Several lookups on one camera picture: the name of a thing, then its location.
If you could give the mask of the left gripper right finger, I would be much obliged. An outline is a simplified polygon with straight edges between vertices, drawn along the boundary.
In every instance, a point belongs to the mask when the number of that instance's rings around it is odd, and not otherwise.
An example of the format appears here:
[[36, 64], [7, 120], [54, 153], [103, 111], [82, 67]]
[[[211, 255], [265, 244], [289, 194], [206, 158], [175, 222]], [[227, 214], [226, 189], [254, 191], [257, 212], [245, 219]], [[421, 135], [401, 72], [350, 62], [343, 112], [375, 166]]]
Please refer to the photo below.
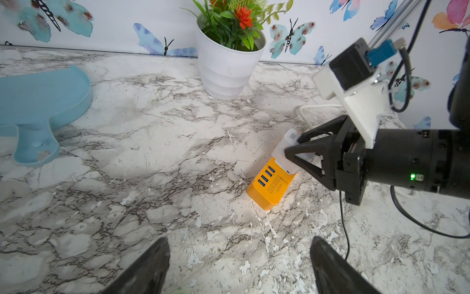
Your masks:
[[324, 239], [313, 238], [310, 259], [320, 294], [379, 294]]

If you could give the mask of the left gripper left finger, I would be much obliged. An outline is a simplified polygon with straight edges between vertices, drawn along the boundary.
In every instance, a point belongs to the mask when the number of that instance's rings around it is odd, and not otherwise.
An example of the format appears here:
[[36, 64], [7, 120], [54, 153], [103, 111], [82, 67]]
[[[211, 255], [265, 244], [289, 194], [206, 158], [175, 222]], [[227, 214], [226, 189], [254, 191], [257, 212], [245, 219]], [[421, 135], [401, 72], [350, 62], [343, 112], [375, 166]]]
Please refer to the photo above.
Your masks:
[[161, 294], [170, 267], [170, 245], [159, 238], [102, 294]]

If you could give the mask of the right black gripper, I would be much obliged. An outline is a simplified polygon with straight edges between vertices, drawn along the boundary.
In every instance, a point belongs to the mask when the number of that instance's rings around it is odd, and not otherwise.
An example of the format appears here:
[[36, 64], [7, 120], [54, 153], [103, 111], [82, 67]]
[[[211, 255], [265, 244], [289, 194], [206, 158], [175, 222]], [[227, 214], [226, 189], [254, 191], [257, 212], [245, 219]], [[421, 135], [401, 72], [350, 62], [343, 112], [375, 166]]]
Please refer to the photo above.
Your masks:
[[[344, 192], [347, 203], [359, 206], [367, 185], [366, 148], [364, 139], [348, 119], [348, 115], [342, 115], [302, 133], [297, 139], [298, 145], [285, 150], [285, 157], [329, 190]], [[321, 168], [300, 158], [299, 154], [322, 156]]]

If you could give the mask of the orange power strip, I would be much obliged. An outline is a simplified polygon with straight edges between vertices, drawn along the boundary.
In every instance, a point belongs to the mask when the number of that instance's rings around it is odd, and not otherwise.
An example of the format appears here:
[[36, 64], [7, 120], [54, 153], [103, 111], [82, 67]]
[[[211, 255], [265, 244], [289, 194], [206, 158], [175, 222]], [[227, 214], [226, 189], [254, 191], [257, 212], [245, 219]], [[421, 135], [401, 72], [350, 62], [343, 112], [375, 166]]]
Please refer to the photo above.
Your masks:
[[294, 177], [270, 158], [248, 186], [247, 194], [260, 208], [270, 211], [279, 204]]

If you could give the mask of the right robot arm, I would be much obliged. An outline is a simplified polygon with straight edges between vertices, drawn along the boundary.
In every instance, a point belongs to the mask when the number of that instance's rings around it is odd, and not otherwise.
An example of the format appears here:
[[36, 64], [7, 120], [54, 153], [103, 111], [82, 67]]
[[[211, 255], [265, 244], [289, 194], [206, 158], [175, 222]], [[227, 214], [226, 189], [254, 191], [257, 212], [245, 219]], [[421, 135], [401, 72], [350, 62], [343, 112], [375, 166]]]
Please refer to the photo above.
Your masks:
[[346, 114], [304, 132], [285, 157], [326, 188], [360, 205], [368, 182], [445, 196], [470, 196], [470, 58], [450, 93], [453, 129], [382, 129], [391, 110], [389, 81], [378, 61], [399, 53], [411, 70], [404, 43], [387, 40], [372, 50], [358, 39], [317, 72], [325, 99], [338, 98]]

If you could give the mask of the potted plant white pot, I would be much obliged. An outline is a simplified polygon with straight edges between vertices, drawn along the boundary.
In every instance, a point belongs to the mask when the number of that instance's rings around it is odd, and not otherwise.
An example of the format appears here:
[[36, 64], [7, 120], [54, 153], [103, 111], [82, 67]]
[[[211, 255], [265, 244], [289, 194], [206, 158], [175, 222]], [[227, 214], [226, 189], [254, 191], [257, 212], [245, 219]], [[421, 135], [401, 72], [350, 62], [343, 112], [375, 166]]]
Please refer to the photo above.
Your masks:
[[233, 100], [248, 85], [266, 47], [263, 26], [292, 1], [195, 1], [197, 56], [204, 90]]

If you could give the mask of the light blue dustpan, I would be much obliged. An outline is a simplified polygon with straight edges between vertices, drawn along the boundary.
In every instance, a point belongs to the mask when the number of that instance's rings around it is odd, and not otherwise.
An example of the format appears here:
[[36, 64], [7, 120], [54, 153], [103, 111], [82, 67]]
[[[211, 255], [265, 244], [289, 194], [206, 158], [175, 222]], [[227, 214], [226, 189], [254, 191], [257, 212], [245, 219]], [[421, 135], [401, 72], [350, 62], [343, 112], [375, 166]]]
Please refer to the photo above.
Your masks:
[[17, 139], [13, 160], [36, 167], [57, 158], [54, 131], [80, 118], [92, 100], [90, 79], [76, 66], [1, 78], [1, 136]]

